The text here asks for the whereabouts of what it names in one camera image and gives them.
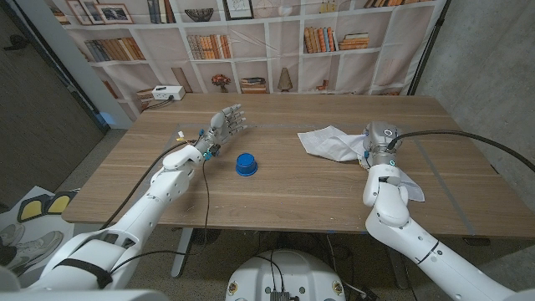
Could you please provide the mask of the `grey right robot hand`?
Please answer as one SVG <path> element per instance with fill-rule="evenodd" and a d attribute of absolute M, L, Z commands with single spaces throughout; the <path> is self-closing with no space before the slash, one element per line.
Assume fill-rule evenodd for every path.
<path fill-rule="evenodd" d="M 368 167 L 380 164 L 396 166 L 395 153 L 401 146 L 401 141 L 396 141 L 391 150 L 387 147 L 402 134 L 401 130 L 386 121 L 371 121 L 364 128 L 363 134 L 364 163 Z"/>

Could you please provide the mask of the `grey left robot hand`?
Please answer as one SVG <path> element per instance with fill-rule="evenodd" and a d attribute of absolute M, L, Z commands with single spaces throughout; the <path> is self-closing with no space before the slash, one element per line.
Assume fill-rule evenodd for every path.
<path fill-rule="evenodd" d="M 225 145 L 238 132 L 245 130 L 246 118 L 241 111 L 241 104 L 234 104 L 215 113 L 208 130 L 204 133 L 194 146 L 201 152 L 206 153 L 215 145 Z"/>

